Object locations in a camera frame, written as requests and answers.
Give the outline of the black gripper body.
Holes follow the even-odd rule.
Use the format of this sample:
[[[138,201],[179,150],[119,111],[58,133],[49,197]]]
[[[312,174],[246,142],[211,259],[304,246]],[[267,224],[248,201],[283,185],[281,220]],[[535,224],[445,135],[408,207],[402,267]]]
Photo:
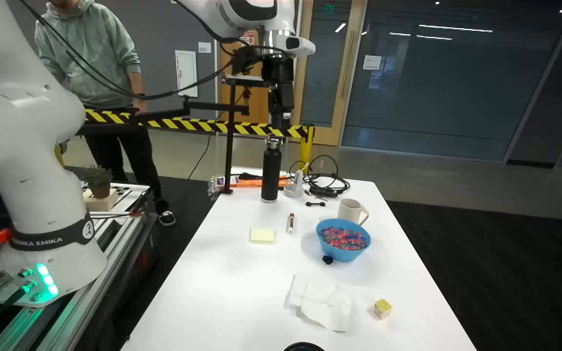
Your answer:
[[[293,61],[289,57],[265,57],[261,78],[269,88],[269,111],[289,113],[295,107]]]

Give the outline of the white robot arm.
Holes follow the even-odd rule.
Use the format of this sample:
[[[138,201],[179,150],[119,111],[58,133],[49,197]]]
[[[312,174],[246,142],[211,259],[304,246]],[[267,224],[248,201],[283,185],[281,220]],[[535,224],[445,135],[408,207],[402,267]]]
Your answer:
[[[47,0],[27,41],[0,0],[0,197],[12,220],[2,306],[47,306],[107,267],[80,180],[55,146],[80,131],[88,103],[136,109],[140,96],[140,59],[107,6]]]

